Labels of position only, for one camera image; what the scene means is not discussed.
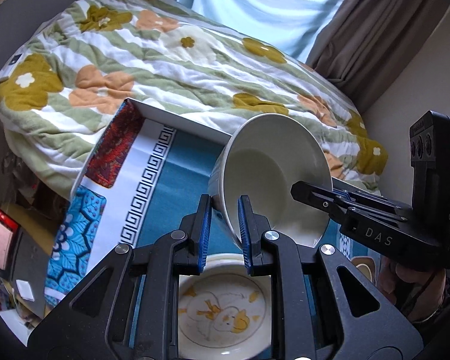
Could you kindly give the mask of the right hand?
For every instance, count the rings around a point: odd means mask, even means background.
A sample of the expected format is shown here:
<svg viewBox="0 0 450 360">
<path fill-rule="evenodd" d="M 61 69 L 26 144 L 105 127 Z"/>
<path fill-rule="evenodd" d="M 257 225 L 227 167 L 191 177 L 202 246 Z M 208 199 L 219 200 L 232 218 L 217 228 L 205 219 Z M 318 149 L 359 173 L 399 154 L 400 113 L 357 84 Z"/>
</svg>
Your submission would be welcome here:
<svg viewBox="0 0 450 360">
<path fill-rule="evenodd" d="M 410 322 L 423 322 L 435 314 L 444 300 L 446 270 L 436 272 L 414 271 L 382 257 L 376 286 L 379 291 L 398 307 L 396 287 L 401 282 L 412 284 L 410 300 L 402 312 Z"/>
</svg>

